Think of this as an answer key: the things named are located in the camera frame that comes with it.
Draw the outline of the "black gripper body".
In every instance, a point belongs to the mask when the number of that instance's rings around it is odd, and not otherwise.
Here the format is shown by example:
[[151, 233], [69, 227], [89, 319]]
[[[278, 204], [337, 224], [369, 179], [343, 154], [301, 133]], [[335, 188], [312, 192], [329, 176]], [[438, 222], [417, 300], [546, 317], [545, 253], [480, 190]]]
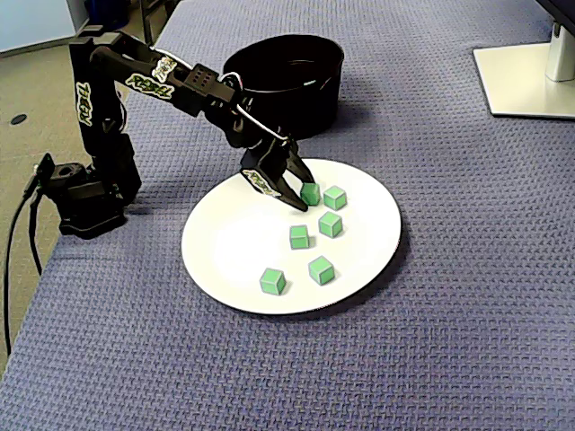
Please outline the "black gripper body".
[[251, 114], [240, 112], [225, 127], [230, 146], [243, 149], [241, 169], [254, 169], [270, 180], [279, 180], [286, 171], [286, 152], [295, 141], [281, 127], [267, 125]]

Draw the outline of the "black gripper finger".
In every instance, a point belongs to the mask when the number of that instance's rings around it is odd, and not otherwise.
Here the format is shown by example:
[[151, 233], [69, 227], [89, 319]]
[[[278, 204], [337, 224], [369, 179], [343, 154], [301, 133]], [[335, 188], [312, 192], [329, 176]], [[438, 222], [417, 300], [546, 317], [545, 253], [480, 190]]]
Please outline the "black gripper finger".
[[308, 205], [289, 187], [283, 177], [279, 177], [277, 182], [273, 182], [254, 169], [241, 169], [240, 173], [261, 194], [275, 198], [299, 211], [306, 212], [308, 210]]
[[286, 152], [286, 169], [295, 175], [302, 183], [314, 183], [314, 176], [303, 159], [293, 150]]

